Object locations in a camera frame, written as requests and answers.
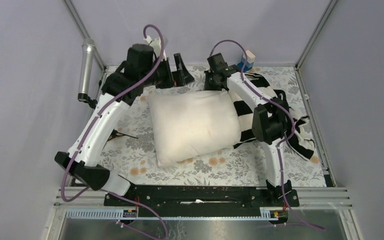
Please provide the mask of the white pillow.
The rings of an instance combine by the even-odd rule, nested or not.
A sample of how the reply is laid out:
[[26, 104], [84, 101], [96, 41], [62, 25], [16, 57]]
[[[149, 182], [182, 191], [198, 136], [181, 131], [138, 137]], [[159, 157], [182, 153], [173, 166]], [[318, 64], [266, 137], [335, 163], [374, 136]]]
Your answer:
[[161, 168], [232, 147], [241, 126], [227, 91], [195, 91], [147, 98], [157, 164]]

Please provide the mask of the black white striped pillowcase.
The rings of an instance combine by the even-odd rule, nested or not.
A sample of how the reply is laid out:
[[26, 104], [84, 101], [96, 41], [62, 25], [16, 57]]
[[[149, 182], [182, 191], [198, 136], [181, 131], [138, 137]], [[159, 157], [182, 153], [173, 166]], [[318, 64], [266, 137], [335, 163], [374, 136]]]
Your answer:
[[283, 90], [273, 89], [257, 73], [236, 73], [228, 78], [227, 87], [241, 127], [240, 140], [234, 148], [255, 140], [275, 147], [277, 140], [286, 139], [301, 158], [316, 158], [314, 141], [301, 134], [309, 116], [296, 116]]

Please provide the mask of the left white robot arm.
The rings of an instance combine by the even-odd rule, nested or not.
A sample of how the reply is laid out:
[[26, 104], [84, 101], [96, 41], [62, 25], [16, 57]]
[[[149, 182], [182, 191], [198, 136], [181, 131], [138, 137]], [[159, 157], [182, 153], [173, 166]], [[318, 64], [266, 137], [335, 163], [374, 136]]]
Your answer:
[[66, 176], [76, 178], [94, 191], [116, 194], [116, 199], [124, 206], [135, 200], [130, 181], [99, 165], [99, 156], [115, 132], [117, 122], [142, 95], [144, 88], [182, 87], [194, 81], [180, 53], [174, 54], [176, 70], [171, 71], [165, 51], [161, 49], [165, 42], [165, 38], [147, 37], [145, 43], [136, 43], [128, 49], [126, 60], [102, 85], [94, 112], [76, 142], [54, 157]]

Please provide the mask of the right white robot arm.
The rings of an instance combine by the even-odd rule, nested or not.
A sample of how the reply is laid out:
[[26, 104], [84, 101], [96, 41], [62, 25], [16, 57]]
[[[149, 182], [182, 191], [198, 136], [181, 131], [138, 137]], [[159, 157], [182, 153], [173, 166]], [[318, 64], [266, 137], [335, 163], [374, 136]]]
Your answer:
[[292, 189], [284, 176], [284, 142], [292, 124], [286, 99], [265, 93], [261, 82], [248, 79], [236, 65], [228, 65], [221, 53], [209, 56], [207, 62], [205, 90], [226, 90], [237, 115], [251, 117], [245, 127], [262, 143], [267, 164], [267, 201], [273, 206], [281, 205]]

